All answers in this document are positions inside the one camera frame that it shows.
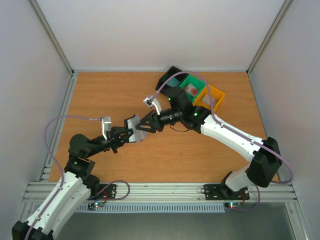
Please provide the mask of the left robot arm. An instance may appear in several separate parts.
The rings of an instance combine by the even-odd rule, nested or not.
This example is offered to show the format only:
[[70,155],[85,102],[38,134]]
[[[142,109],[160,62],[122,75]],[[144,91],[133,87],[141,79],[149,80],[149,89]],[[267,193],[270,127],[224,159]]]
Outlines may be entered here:
[[93,206],[101,207],[106,201],[115,200],[116,182],[101,186],[100,179],[91,174],[95,162],[89,157],[109,150],[116,153],[133,134],[131,128],[115,126],[94,139],[83,134],[74,135],[69,142],[69,159],[61,170],[60,180],[26,221],[14,224],[12,239],[54,240],[84,201],[97,200]]

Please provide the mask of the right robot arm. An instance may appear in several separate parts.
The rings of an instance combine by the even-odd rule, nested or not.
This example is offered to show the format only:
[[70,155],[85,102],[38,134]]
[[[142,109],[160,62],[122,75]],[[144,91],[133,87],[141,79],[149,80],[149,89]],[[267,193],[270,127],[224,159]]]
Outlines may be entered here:
[[165,125],[177,122],[191,131],[211,137],[236,151],[248,161],[248,166],[228,173],[221,181],[225,198],[234,197],[239,190],[257,185],[266,188],[282,165],[278,142],[272,138],[251,136],[220,119],[203,106],[194,106],[179,86],[167,90],[170,108],[150,111],[135,126],[137,130],[156,133]]

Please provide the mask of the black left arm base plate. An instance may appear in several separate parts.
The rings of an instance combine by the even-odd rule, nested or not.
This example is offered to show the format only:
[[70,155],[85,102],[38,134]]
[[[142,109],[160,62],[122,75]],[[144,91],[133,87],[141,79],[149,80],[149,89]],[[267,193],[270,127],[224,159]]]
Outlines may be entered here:
[[105,200],[106,198],[114,200],[116,198],[117,185],[110,184],[108,187],[106,186],[107,184],[100,184],[98,194],[96,196],[90,196],[88,200],[100,201],[100,200]]

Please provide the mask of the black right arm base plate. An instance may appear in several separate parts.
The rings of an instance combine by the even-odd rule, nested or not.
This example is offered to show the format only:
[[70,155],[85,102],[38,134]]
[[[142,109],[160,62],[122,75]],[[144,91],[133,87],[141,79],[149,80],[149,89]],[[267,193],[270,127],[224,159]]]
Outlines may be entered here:
[[225,184],[204,184],[201,191],[206,201],[231,201],[249,200],[248,188],[241,188],[239,191],[232,191]]

